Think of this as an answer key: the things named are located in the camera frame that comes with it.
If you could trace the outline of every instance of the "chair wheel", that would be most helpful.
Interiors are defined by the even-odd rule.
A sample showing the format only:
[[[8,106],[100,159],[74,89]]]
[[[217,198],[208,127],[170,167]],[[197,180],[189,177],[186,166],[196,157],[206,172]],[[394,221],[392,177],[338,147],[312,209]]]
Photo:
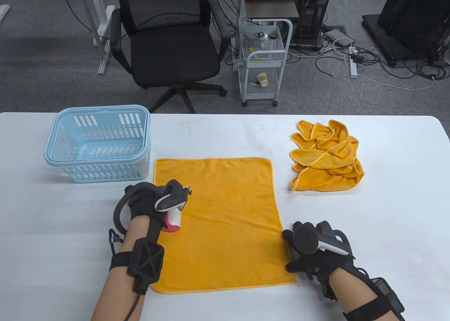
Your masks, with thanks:
[[[220,97],[225,97],[226,94],[228,94],[228,91],[225,88],[222,88],[219,90],[219,96]]]

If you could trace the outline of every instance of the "white cable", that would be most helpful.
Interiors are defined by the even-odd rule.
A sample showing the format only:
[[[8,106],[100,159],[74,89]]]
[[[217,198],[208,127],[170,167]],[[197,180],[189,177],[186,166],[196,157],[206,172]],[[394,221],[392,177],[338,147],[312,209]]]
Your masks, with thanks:
[[[426,88],[408,89],[408,88],[401,88],[401,87],[399,87],[399,86],[392,86],[392,85],[389,85],[389,84],[386,84],[386,83],[383,83],[383,82],[379,82],[379,81],[373,80],[373,79],[368,78],[367,76],[364,76],[364,75],[361,75],[361,74],[358,74],[358,76],[364,77],[364,78],[366,78],[366,79],[368,79],[368,80],[370,80],[370,81],[372,81],[372,82],[380,83],[380,84],[382,84],[382,85],[384,85],[384,86],[390,86],[391,88],[402,89],[402,90],[408,90],[408,91],[425,90],[425,89],[431,88],[431,87],[434,85],[434,81],[435,81],[435,80],[434,80],[434,77],[432,77],[433,83],[431,83],[430,86],[427,86]]]
[[[348,67],[348,64],[347,64],[347,60],[346,60],[347,54],[345,54],[345,55],[346,55],[346,56],[344,56],[345,66],[347,67],[348,70],[350,70],[350,68]],[[436,81],[436,80],[434,80],[434,77],[432,77],[433,83],[431,83],[430,86],[427,86],[427,87],[425,87],[425,88],[408,89],[408,88],[402,88],[402,87],[400,87],[400,86],[392,86],[392,85],[390,85],[390,84],[386,84],[386,83],[383,83],[383,82],[380,82],[380,81],[376,81],[376,80],[374,80],[374,79],[371,79],[370,77],[361,75],[360,73],[358,74],[358,76],[361,76],[361,77],[363,77],[363,78],[366,78],[366,79],[368,79],[368,80],[370,80],[370,81],[372,81],[372,82],[376,82],[376,83],[382,84],[382,85],[384,85],[384,86],[390,86],[391,88],[401,89],[401,90],[407,90],[407,91],[416,91],[416,90],[425,90],[425,89],[429,89],[429,88],[431,88],[432,86],[434,86],[434,82]]]
[[[342,38],[337,38],[336,40],[334,40],[334,42],[333,42],[333,44],[332,44],[333,50],[336,52],[336,54],[345,56],[346,54],[340,53],[339,51],[336,50],[336,49],[339,49],[339,48],[336,48],[336,47],[334,46],[334,44],[336,43],[336,41],[338,41],[338,40],[340,40],[340,39],[342,39]]]
[[[313,52],[313,54],[314,55],[311,55],[311,56],[308,56],[308,55],[297,55],[297,54],[294,54],[294,53],[291,53],[290,51],[288,51],[288,53],[289,54],[291,54],[292,56],[295,56],[295,57],[301,57],[301,58],[313,58],[313,57],[319,57],[319,56],[322,56],[323,54],[325,54],[325,53],[328,53],[328,52],[330,52],[330,51],[332,51],[333,50],[333,48],[322,48],[322,49],[320,49],[320,51],[315,51],[315,52]]]

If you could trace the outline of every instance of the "crumpled orange towel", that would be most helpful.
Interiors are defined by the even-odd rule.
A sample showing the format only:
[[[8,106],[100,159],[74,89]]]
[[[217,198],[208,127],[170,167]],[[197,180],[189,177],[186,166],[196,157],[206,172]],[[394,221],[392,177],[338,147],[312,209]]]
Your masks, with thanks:
[[[296,283],[263,158],[159,159],[154,183],[190,186],[181,229],[162,232],[164,263],[158,293],[208,292]]]
[[[291,152],[297,178],[292,191],[345,191],[359,184],[364,176],[356,158],[358,140],[342,123],[330,120],[328,126],[301,121],[292,140],[300,147]]]

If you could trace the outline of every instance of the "chair backrest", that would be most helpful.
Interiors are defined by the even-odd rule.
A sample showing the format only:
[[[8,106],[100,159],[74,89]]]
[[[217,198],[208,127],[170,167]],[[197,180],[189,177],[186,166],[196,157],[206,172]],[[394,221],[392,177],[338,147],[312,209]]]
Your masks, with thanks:
[[[155,27],[209,25],[207,0],[119,0],[122,24],[129,35]]]

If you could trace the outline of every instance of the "paper cup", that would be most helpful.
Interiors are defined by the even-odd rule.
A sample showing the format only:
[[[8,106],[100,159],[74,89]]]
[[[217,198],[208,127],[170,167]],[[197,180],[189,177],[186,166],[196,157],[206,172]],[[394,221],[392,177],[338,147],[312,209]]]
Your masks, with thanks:
[[[256,78],[261,86],[268,86],[269,81],[267,80],[267,74],[265,72],[259,73]]]

